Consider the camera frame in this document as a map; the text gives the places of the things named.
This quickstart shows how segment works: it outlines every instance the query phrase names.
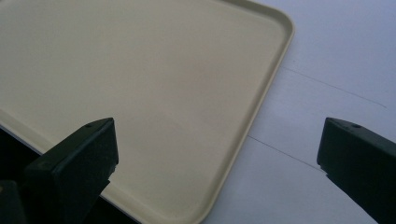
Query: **white table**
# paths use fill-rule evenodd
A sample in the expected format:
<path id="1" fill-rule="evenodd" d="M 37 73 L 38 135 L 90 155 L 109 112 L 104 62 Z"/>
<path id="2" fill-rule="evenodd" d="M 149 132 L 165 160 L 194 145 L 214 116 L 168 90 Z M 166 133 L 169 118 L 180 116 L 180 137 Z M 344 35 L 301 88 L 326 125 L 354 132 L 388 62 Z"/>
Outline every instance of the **white table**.
<path id="1" fill-rule="evenodd" d="M 396 2 L 259 2 L 296 34 L 205 223 L 375 223 L 316 156 L 326 117 L 396 142 Z"/>

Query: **plastic tray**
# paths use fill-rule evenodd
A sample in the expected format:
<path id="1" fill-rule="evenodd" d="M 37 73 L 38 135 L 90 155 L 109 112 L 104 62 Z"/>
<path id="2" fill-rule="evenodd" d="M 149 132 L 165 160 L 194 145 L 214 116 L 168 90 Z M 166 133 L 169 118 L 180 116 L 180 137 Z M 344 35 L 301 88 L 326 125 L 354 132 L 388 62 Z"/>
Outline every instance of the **plastic tray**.
<path id="1" fill-rule="evenodd" d="M 162 224 L 210 211 L 293 35 L 236 0 L 6 0 L 0 30 L 2 127 L 43 153 L 113 117 L 103 196 Z"/>

